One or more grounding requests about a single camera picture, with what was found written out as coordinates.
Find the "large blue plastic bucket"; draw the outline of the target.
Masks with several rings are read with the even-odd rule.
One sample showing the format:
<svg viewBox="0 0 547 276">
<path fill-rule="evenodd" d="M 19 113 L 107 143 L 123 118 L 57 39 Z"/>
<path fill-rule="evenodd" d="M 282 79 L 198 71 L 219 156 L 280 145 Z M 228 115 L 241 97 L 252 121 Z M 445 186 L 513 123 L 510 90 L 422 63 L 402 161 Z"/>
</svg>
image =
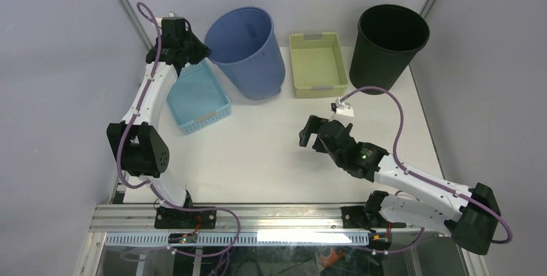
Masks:
<svg viewBox="0 0 547 276">
<path fill-rule="evenodd" d="M 266 10 L 247 6 L 225 13 L 204 43 L 212 50 L 209 60 L 246 98 L 261 101 L 281 92 L 286 68 Z"/>
</svg>

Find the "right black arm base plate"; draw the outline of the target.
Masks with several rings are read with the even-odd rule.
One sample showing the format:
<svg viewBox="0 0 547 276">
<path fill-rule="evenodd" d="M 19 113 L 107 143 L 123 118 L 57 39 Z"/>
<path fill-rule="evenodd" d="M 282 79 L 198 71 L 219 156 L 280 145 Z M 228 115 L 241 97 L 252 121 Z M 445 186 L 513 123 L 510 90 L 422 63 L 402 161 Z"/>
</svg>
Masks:
<svg viewBox="0 0 547 276">
<path fill-rule="evenodd" d="M 369 230 L 372 228 L 364 205 L 341 207 L 341 218 L 344 229 Z"/>
</svg>

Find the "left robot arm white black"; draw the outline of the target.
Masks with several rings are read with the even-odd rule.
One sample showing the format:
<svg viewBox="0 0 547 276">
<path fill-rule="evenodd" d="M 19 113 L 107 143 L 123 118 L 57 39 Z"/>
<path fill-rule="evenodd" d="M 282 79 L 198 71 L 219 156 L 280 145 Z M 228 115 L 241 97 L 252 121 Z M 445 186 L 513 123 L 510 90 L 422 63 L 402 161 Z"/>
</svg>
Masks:
<svg viewBox="0 0 547 276">
<path fill-rule="evenodd" d="M 167 96 L 182 69 L 210 54 L 183 17 L 154 18 L 156 44 L 146 55 L 143 80 L 128 111 L 106 129 L 119 181 L 128 189 L 149 188 L 161 206 L 171 208 L 169 220 L 178 228 L 194 221 L 184 205 L 188 191 L 169 169 L 170 151 L 158 132 Z"/>
</svg>

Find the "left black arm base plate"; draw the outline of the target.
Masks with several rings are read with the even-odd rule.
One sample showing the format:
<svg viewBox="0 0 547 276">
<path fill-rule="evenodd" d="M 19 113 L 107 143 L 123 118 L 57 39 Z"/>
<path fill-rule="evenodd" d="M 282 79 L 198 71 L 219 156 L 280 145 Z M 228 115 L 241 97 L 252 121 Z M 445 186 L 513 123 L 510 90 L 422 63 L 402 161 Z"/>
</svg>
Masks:
<svg viewBox="0 0 547 276">
<path fill-rule="evenodd" d="M 173 208 L 158 207 L 154 221 L 155 229 L 163 230 L 194 230 L 214 229 L 216 227 L 216 211 L 183 212 Z"/>
</svg>

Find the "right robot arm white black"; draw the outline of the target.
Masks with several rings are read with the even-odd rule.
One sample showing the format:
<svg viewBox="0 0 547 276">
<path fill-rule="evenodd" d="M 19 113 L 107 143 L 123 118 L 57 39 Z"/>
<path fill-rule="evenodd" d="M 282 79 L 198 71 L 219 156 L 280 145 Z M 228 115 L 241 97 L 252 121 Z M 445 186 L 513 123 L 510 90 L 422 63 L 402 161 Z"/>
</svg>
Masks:
<svg viewBox="0 0 547 276">
<path fill-rule="evenodd" d="M 350 216 L 354 226 L 370 231 L 389 224 L 408 224 L 437 231 L 452 238 L 460 247 L 477 255 L 486 255 L 495 242 L 494 233 L 501 213 L 490 187 L 474 187 L 436 178 L 400 163 L 395 155 L 372 143 L 357 142 L 352 125 L 309 116 L 299 132 L 299 146 L 312 146 L 326 153 L 335 165 L 357 179 L 377 182 L 408 195 L 404 199 L 382 190 L 374 190 L 362 211 Z"/>
</svg>

